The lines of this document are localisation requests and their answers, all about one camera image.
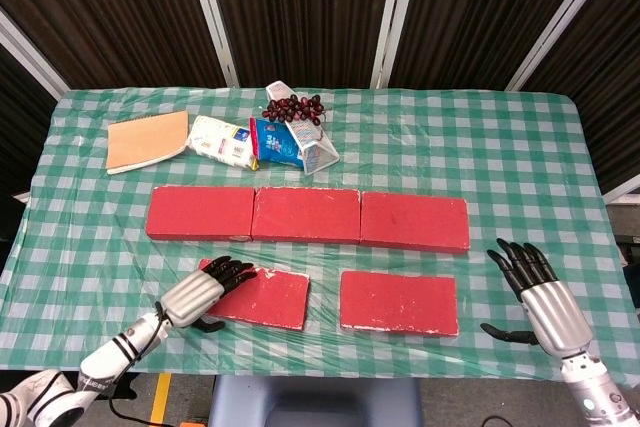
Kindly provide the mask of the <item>blue grey chair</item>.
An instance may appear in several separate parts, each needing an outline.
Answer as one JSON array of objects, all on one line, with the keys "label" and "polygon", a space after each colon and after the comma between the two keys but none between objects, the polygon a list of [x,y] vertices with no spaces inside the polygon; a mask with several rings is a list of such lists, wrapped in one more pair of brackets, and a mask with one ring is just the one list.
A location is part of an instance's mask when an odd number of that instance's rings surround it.
[{"label": "blue grey chair", "polygon": [[208,427],[423,427],[414,378],[216,378]]}]

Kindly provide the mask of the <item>white mesh basket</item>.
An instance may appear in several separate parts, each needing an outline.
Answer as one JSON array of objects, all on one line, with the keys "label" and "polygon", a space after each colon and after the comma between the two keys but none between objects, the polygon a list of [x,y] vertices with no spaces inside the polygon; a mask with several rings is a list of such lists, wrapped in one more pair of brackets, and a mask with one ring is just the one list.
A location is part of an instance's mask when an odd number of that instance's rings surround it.
[{"label": "white mesh basket", "polygon": [[[279,100],[296,94],[299,97],[311,97],[296,93],[282,81],[275,81],[266,88],[270,100]],[[332,144],[329,135],[323,129],[323,121],[320,126],[315,126],[311,121],[285,122],[284,124],[294,137],[303,158],[304,173],[314,174],[329,166],[336,164],[340,156]]]}]

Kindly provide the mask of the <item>green checked tablecloth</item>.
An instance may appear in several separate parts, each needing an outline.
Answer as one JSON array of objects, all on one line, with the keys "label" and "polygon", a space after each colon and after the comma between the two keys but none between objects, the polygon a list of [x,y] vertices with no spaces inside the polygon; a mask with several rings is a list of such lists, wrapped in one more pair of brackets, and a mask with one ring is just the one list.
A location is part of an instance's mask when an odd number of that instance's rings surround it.
[{"label": "green checked tablecloth", "polygon": [[[617,382],[640,385],[640,322],[620,265],[576,106],[561,95],[477,90],[325,90],[340,159],[314,175],[283,165],[232,168],[192,151],[119,175],[105,169],[110,124],[185,110],[242,124],[263,89],[125,88],[67,93],[57,104],[31,198],[0,277],[0,370],[74,370],[207,257],[230,255],[309,276],[299,331],[230,322],[177,329],[139,369],[187,374],[558,379],[537,347],[481,329],[528,319],[486,252],[529,242],[549,259],[592,326],[591,352]],[[156,242],[145,231],[162,185],[304,186],[458,197],[462,255],[356,245]],[[451,276],[453,338],[345,330],[346,270]]]}]

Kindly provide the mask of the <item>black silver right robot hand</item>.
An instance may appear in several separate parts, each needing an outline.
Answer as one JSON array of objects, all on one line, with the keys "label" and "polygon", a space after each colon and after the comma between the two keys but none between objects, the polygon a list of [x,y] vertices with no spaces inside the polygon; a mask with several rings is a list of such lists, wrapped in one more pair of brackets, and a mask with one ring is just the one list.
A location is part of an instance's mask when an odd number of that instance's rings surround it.
[{"label": "black silver right robot hand", "polygon": [[567,285],[533,244],[497,240],[501,252],[487,255],[499,267],[529,319],[530,331],[505,331],[488,323],[481,329],[496,340],[538,345],[547,354],[568,359],[586,352],[594,335]]}]

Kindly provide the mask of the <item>dark red grape bunch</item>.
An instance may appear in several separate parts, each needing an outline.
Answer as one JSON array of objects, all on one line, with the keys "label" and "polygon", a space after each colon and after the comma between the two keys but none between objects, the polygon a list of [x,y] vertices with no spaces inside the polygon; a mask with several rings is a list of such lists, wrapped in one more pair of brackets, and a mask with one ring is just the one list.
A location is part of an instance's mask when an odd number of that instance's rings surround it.
[{"label": "dark red grape bunch", "polygon": [[262,110],[261,116],[270,122],[311,121],[320,126],[328,109],[319,95],[299,97],[291,94],[279,100],[270,100]]}]

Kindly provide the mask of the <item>blue snack packet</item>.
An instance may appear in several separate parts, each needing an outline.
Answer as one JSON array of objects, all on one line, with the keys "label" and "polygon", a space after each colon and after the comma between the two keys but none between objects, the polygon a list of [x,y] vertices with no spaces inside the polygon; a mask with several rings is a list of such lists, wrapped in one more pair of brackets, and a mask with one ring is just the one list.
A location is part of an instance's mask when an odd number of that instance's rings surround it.
[{"label": "blue snack packet", "polygon": [[249,129],[253,154],[258,161],[304,167],[301,151],[284,124],[264,118],[251,118]]}]

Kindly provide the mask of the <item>white snack packet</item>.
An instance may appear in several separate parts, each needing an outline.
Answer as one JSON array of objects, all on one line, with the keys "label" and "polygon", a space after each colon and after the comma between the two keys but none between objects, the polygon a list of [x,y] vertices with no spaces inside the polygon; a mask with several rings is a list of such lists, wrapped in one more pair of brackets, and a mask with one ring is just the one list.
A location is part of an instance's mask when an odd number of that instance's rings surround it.
[{"label": "white snack packet", "polygon": [[190,130],[187,145],[198,155],[232,167],[252,171],[259,168],[247,127],[199,115]]}]

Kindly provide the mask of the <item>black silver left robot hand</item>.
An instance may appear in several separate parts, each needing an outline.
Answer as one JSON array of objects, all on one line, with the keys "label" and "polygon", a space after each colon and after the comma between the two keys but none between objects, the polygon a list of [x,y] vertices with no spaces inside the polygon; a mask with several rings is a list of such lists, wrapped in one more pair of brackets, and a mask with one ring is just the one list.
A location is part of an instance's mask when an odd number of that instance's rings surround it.
[{"label": "black silver left robot hand", "polygon": [[226,295],[255,278],[252,263],[221,256],[195,270],[167,291],[160,304],[167,318],[177,328],[193,327],[214,333],[225,327],[224,321],[208,323],[203,315]]}]

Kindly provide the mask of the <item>tan spiral notebook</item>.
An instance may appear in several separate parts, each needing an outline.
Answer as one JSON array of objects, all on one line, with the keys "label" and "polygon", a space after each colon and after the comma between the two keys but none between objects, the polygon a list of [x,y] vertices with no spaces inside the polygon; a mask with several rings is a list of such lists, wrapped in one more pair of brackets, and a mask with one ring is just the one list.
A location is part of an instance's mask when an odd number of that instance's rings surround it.
[{"label": "tan spiral notebook", "polygon": [[107,130],[107,173],[114,175],[168,160],[184,151],[187,137],[186,110],[113,123]]}]

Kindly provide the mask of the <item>white partition frame post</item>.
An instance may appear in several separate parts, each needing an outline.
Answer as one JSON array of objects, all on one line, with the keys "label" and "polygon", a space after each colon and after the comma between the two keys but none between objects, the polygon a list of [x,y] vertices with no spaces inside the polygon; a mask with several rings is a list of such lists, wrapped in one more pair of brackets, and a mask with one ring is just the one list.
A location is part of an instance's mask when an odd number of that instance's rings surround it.
[{"label": "white partition frame post", "polygon": [[587,1],[588,0],[561,1],[507,83],[506,91],[518,91],[525,85],[566,29],[574,21]]},{"label": "white partition frame post", "polygon": [[239,87],[240,82],[235,67],[231,44],[225,29],[218,0],[198,0],[203,12],[214,51],[228,87]]},{"label": "white partition frame post", "polygon": [[0,44],[57,101],[71,90],[59,72],[2,7]]},{"label": "white partition frame post", "polygon": [[384,2],[370,79],[371,89],[385,89],[389,85],[409,2],[410,0]]}]

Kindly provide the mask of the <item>red brick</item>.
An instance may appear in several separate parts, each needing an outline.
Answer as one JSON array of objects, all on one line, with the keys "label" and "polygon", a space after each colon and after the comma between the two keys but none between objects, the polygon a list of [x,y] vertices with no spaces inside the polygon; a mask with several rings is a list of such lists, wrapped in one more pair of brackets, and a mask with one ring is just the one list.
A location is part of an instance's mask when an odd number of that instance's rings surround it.
[{"label": "red brick", "polygon": [[251,235],[256,241],[357,244],[360,213],[354,189],[262,187]]},{"label": "red brick", "polygon": [[301,331],[311,280],[307,274],[253,267],[257,276],[219,300],[207,319]]},{"label": "red brick", "polygon": [[459,334],[452,277],[345,271],[339,305],[345,329],[432,337]]},{"label": "red brick", "polygon": [[157,187],[145,232],[162,241],[249,241],[254,196],[251,187]]},{"label": "red brick", "polygon": [[464,254],[471,247],[461,198],[365,192],[360,243],[372,247]]}]

